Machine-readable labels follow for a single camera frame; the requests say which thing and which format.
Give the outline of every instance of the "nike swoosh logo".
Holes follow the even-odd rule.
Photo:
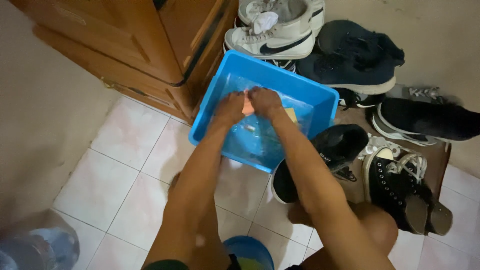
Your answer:
[[[315,11],[315,12],[312,14],[312,17],[317,16],[318,14],[322,13],[322,11],[324,11],[324,8],[321,8],[321,9]]]
[[[283,51],[286,51],[288,49],[291,49],[291,48],[301,44],[303,41],[307,40],[311,35],[312,35],[312,32],[310,32],[308,35],[304,36],[302,39],[299,39],[299,40],[297,40],[293,43],[290,43],[288,45],[281,46],[281,47],[278,47],[278,48],[270,48],[265,43],[260,47],[260,53],[263,54],[263,55],[272,55],[272,54],[281,53]]]

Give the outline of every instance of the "beige wall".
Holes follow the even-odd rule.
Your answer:
[[[386,33],[403,48],[398,83],[439,86],[480,112],[479,0],[326,0],[325,14]],[[480,136],[454,143],[450,163],[480,177]]]
[[[31,27],[0,0],[0,226],[51,206],[119,97]]]

